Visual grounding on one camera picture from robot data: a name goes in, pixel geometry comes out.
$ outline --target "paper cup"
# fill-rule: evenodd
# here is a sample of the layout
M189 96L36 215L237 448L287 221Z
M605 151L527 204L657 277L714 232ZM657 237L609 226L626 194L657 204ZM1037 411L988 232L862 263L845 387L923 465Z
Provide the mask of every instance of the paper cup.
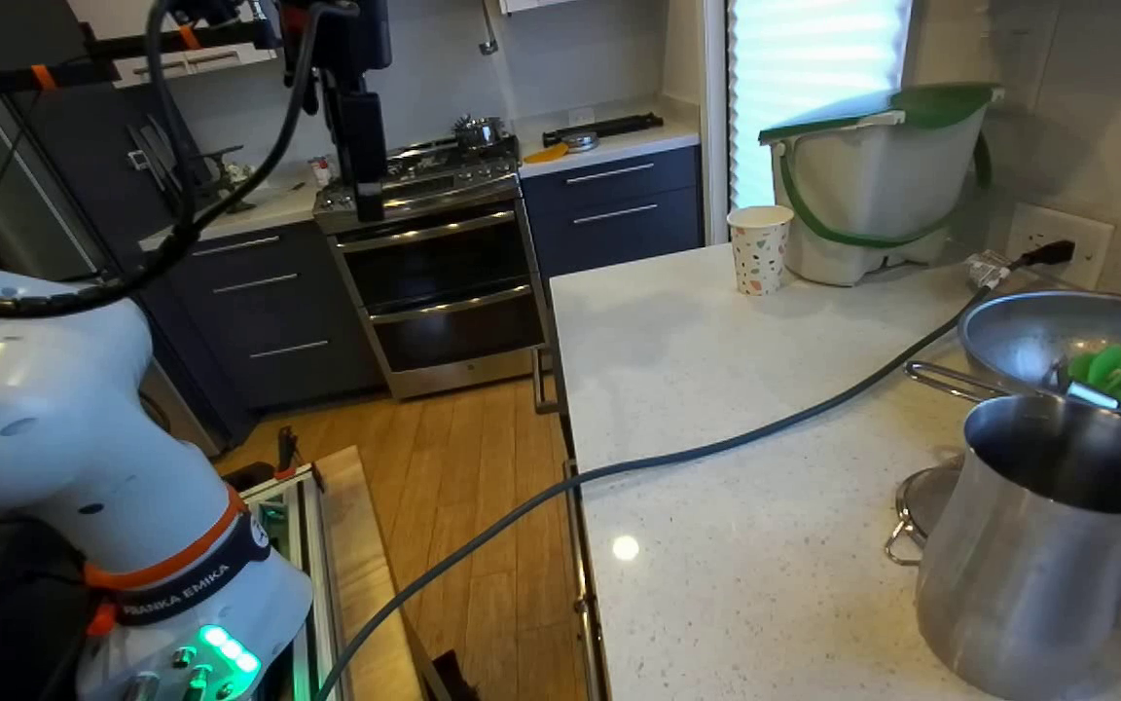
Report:
M765 298L770 287L784 287L788 234L789 234L793 209L747 206L747 209L734 209L725 221L730 221L730 243L734 243L735 287L744 298Z

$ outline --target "green lid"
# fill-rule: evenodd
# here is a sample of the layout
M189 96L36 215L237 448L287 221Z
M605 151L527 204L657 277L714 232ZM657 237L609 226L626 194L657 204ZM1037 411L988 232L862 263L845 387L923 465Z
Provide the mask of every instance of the green lid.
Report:
M789 124L761 132L761 145L789 142L805 132L831 132L849 124L914 124L914 129L950 129L993 102L997 87L962 84L962 87L909 87L897 93L866 93L852 102L832 102L827 109L804 113Z

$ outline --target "oven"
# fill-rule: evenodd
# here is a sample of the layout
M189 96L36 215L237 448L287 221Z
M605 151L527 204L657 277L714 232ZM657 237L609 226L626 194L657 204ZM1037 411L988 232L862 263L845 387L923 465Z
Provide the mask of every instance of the oven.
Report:
M383 221L331 226L395 399L527 377L542 347L520 180L469 170L390 194Z

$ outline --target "window blind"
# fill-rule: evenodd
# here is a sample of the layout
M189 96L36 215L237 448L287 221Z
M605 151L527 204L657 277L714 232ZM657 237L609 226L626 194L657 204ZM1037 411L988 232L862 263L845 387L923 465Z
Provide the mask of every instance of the window blind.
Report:
M776 204L765 129L902 84L910 0L730 0L734 206Z

